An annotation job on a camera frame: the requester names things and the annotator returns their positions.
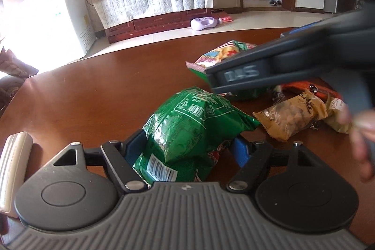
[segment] wooden table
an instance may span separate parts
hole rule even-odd
[[[32,135],[28,178],[73,141],[91,148],[111,139],[126,139],[174,93],[193,85],[209,90],[204,81],[188,71],[186,60],[194,62],[231,39],[260,44],[287,30],[241,30],[178,38],[88,58],[34,76],[25,82],[0,119],[0,147],[11,134],[28,131]],[[267,108],[271,101],[264,97],[234,104],[252,113]],[[262,128],[244,136],[249,140],[267,139],[278,148],[303,141],[355,187],[360,205],[351,231],[366,243],[375,241],[375,182],[360,182],[346,135],[322,126],[318,131],[304,130],[288,143],[269,139]],[[230,156],[224,156],[209,179],[225,181],[237,169]],[[6,217],[3,223],[1,237],[8,243],[22,225]]]

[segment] white tablecloth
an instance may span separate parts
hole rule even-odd
[[[212,8],[213,0],[99,0],[94,6],[107,29],[133,19]]]

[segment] ribbed gray surface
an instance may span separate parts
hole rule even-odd
[[[126,195],[100,223],[53,234],[27,228],[7,245],[16,250],[363,250],[346,230],[321,236],[283,230],[264,219],[245,195],[218,183],[154,183]]]

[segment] wooden tv stand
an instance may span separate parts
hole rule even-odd
[[[212,16],[211,8],[166,13],[142,19],[133,19],[127,23],[106,29],[105,34],[110,43],[115,43],[141,35],[190,27],[192,19],[208,16]]]

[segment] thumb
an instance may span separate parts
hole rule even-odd
[[[354,117],[353,124],[361,129],[375,132],[375,110],[362,112]]]

